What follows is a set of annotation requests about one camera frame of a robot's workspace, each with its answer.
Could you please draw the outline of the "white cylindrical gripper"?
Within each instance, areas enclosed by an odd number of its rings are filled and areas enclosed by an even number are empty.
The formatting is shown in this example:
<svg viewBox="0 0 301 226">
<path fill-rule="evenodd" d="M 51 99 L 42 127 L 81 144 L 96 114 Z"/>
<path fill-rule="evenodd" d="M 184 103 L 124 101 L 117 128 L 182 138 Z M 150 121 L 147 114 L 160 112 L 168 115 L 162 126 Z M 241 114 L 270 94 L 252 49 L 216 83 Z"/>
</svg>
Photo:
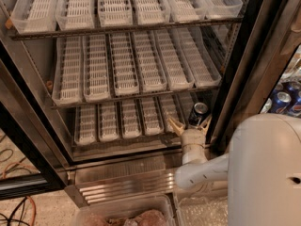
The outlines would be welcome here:
<svg viewBox="0 0 301 226">
<path fill-rule="evenodd" d="M 185 129 L 185 125 L 172 117 L 168 118 L 168 123 L 173 128 L 182 143 L 182 163 L 204 163 L 207 161 L 205 155 L 205 136 L 208 132 L 212 115 L 209 115 L 201 124 L 200 130 L 191 128 Z"/>
</svg>

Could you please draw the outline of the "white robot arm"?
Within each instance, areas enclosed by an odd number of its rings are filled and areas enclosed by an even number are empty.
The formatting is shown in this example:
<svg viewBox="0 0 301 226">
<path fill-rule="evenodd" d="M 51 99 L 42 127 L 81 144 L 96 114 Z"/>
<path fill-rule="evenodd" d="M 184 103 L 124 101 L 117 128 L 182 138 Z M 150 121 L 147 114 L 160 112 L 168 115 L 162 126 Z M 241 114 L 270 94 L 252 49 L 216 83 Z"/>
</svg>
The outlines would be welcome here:
<svg viewBox="0 0 301 226">
<path fill-rule="evenodd" d="M 228 226 L 301 226 L 301 120 L 257 114 L 242 121 L 229 150 L 205 155 L 204 135 L 177 127 L 182 165 L 176 185 L 190 189 L 206 182 L 228 183 Z"/>
</svg>

